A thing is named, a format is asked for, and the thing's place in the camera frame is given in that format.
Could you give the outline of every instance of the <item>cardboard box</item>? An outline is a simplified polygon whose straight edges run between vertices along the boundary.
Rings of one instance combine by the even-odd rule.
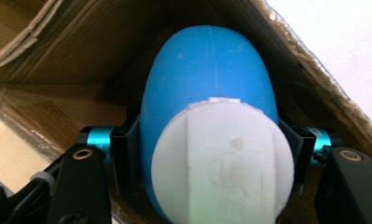
[[[331,128],[372,158],[369,118],[264,1],[0,0],[4,6],[13,13],[0,14],[0,118],[50,160],[84,126],[120,125],[127,105],[141,101],[160,47],[198,24],[245,35],[290,119]],[[310,199],[319,172],[311,172],[304,197],[290,200],[284,220],[316,221]],[[113,194],[112,205],[125,223],[163,222],[143,193],[136,199]]]

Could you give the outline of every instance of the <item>brown cardboard box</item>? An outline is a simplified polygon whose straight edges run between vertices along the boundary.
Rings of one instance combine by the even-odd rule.
[[[245,35],[292,120],[331,128],[372,158],[369,118],[264,1],[0,0],[3,6],[14,13],[0,14],[0,24],[9,24],[0,26],[0,118],[51,160],[84,126],[120,125],[125,107],[141,101],[165,40],[197,24]],[[290,200],[283,222],[316,222],[319,173],[310,172],[304,195]],[[163,222],[143,193],[113,194],[112,205],[125,223]]]

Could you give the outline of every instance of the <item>white lid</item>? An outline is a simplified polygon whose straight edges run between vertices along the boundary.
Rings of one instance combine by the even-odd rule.
[[[173,223],[274,223],[288,200],[294,164],[281,130],[260,110],[211,98],[166,126],[151,173]]]

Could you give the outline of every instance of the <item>white surface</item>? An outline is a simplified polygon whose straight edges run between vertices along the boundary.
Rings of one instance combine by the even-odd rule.
[[[278,126],[228,98],[190,105],[171,120],[151,171],[159,205],[173,223],[274,223],[293,174]]]
[[[372,0],[267,0],[372,119]]]

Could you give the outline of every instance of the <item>white bottle cap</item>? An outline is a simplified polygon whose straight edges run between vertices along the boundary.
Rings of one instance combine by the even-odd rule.
[[[281,130],[261,110],[211,98],[166,126],[151,172],[173,223],[274,223],[290,195],[294,164]]]

